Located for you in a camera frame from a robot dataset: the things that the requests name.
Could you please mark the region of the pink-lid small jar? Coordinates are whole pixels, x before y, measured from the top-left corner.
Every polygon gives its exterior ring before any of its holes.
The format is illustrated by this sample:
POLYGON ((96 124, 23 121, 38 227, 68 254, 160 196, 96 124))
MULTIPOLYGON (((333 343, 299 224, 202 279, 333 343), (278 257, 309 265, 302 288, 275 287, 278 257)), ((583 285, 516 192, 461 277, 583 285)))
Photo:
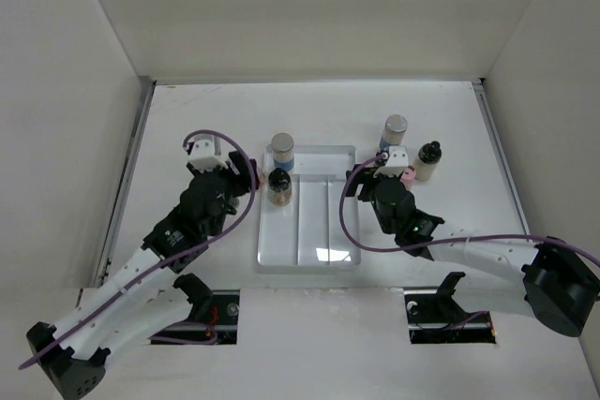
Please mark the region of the pink-lid small jar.
POLYGON ((413 181, 416 178, 416 170, 413 166, 408 166, 400 175, 400 182, 404 184, 407 190, 411 190, 413 181))

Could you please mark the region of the black-cap brown spice bottle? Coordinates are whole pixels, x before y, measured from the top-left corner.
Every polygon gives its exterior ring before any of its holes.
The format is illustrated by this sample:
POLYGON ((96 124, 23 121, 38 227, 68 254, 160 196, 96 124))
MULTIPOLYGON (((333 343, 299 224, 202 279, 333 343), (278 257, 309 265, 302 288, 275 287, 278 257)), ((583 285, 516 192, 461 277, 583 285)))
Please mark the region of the black-cap brown spice bottle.
POLYGON ((273 169, 267 178, 267 197, 275 206, 285 206, 292 199, 292 179, 290 174, 281 168, 273 169))

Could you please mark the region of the silver-lid blue-label spice jar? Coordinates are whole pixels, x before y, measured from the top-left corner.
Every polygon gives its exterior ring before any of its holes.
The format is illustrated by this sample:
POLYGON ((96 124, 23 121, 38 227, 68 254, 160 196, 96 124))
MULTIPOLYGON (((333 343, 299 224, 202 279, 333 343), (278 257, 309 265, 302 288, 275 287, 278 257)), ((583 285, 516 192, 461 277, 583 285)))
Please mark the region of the silver-lid blue-label spice jar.
POLYGON ((272 158, 275 169, 293 173, 294 141, 288 133, 277 133, 271 140, 272 158))

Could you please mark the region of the black-cap cream sauce bottle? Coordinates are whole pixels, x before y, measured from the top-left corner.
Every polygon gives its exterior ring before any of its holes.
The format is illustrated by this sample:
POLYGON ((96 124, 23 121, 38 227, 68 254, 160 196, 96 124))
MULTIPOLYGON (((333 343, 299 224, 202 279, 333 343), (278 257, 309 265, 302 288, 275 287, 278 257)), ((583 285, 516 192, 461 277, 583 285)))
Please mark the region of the black-cap cream sauce bottle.
POLYGON ((420 182, 429 180, 441 159, 441 144, 438 141, 425 143, 419 149, 412 164, 415 170, 415 179, 420 182))

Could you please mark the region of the white-lid red-label jar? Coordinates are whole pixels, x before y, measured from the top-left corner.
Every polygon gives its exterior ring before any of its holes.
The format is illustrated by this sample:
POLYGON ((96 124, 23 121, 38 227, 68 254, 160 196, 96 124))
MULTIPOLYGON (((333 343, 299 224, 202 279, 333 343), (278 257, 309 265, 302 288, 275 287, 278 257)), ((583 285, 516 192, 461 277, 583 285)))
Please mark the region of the white-lid red-label jar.
POLYGON ((266 182, 266 175, 263 171, 263 168, 261 166, 258 166, 256 168, 256 173, 257 173, 258 186, 259 186, 259 188, 262 188, 266 182))

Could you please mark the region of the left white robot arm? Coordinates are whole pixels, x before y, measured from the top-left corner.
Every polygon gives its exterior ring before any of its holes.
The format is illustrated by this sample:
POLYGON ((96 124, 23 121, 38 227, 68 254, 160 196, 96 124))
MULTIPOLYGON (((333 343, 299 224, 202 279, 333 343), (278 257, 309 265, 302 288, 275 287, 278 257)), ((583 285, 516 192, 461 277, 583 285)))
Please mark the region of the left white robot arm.
POLYGON ((214 154, 194 156, 192 173, 178 203, 143 239, 125 265, 85 304, 61 319, 40 321, 26 334, 32 356, 64 399, 82 399, 104 378, 109 359, 136 340, 170 325, 197 324, 210 313, 212 291, 188 266, 231 232, 238 220, 235 200, 254 197, 259 186, 255 160, 233 151, 222 161, 214 154))

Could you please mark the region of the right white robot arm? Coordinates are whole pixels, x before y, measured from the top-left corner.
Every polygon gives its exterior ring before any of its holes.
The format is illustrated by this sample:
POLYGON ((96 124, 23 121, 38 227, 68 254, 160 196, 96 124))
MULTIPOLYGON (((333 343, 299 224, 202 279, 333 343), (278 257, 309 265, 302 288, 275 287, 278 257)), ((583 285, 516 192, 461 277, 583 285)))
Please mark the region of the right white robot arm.
POLYGON ((460 282, 463 272, 448 274, 425 306, 448 328, 480 312, 502 311, 537 319, 564 336, 581 336, 599 300, 599 278, 589 266, 595 257, 558 238, 478 235, 455 227, 418 209, 400 178, 383 175, 371 161, 347 171, 340 198, 351 197, 368 203, 382 233, 393 237, 386 253, 452 263, 506 283, 505 289, 470 288, 460 282))

